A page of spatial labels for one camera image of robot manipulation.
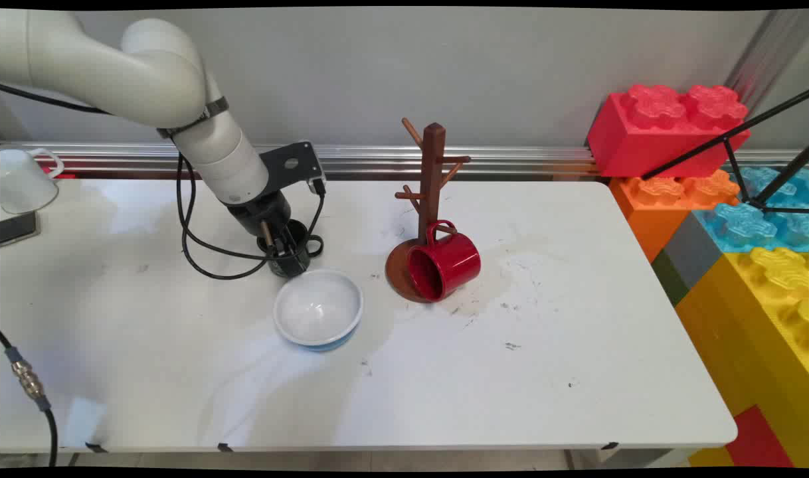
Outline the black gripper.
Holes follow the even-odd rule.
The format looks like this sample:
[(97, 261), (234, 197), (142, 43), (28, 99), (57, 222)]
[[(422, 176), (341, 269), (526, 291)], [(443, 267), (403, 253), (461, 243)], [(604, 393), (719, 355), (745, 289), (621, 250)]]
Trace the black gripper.
[(276, 255), (274, 237), (280, 237), (284, 256), (300, 254), (300, 226), (288, 226), (292, 209), (281, 191), (259, 195), (242, 204), (228, 205), (232, 217), (253, 236), (264, 237), (268, 257)]

